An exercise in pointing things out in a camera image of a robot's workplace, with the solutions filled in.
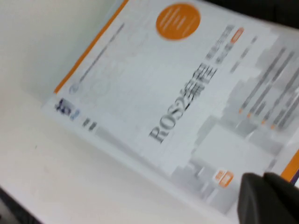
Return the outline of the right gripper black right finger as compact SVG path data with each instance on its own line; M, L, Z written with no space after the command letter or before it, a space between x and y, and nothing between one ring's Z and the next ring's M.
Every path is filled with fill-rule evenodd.
M284 224L299 223L299 189L293 181L287 181L275 173L265 173L264 180L274 191L276 198L284 209Z

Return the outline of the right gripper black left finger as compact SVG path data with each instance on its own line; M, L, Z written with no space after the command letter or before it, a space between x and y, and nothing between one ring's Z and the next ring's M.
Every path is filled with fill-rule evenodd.
M262 196L267 189L262 177L254 173L242 176L237 205L240 224L261 224Z

